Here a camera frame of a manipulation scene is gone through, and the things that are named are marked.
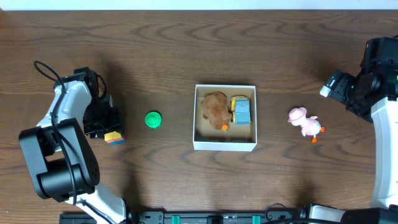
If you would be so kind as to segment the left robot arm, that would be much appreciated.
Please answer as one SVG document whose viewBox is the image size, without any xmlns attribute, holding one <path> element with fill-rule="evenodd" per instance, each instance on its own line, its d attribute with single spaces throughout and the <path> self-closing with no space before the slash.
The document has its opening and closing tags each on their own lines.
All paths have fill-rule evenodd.
<svg viewBox="0 0 398 224">
<path fill-rule="evenodd" d="M 23 130 L 19 144 L 36 194 L 81 208 L 96 223 L 133 223 L 123 198 L 100 180 L 88 139 L 125 140 L 111 95 L 100 92 L 102 77 L 88 67 L 58 77 L 55 98 L 36 127 Z"/>
</svg>

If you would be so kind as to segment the brown plush toy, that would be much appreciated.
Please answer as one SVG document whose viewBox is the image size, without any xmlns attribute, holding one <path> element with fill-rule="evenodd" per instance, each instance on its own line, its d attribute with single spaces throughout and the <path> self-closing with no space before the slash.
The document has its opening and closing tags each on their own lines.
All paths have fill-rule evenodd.
<svg viewBox="0 0 398 224">
<path fill-rule="evenodd" d="M 228 101 L 224 93 L 216 91 L 206 95 L 200 106 L 203 119 L 207 119 L 214 129 L 222 131 L 229 129 L 229 122 L 233 115 L 229 111 Z"/>
</svg>

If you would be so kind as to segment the colourful puzzle cube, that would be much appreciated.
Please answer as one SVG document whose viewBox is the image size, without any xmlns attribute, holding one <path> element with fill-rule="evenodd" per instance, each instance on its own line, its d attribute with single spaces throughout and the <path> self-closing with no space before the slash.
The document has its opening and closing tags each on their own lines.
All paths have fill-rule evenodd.
<svg viewBox="0 0 398 224">
<path fill-rule="evenodd" d="M 106 133 L 104 135 L 104 140 L 110 145 L 115 145 L 115 144 L 120 144 L 120 143 L 124 142 L 126 139 L 125 139 L 125 135 L 123 133 L 113 131 L 110 133 Z"/>
</svg>

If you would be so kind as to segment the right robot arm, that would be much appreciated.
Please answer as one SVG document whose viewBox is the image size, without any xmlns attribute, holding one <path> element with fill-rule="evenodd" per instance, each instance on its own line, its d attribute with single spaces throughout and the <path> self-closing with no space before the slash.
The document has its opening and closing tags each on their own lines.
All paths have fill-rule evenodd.
<svg viewBox="0 0 398 224">
<path fill-rule="evenodd" d="M 309 223 L 397 223 L 397 37 L 368 40 L 357 76 L 335 71 L 320 90 L 374 125 L 376 178 L 369 208 L 311 205 Z"/>
</svg>

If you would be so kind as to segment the yellow grey toy truck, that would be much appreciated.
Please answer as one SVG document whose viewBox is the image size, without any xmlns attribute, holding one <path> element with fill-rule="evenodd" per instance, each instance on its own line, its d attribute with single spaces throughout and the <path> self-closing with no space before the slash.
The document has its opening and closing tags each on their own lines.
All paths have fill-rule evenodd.
<svg viewBox="0 0 398 224">
<path fill-rule="evenodd" d="M 231 121 L 236 125 L 251 123 L 250 101 L 246 96 L 232 96 L 230 101 Z"/>
</svg>

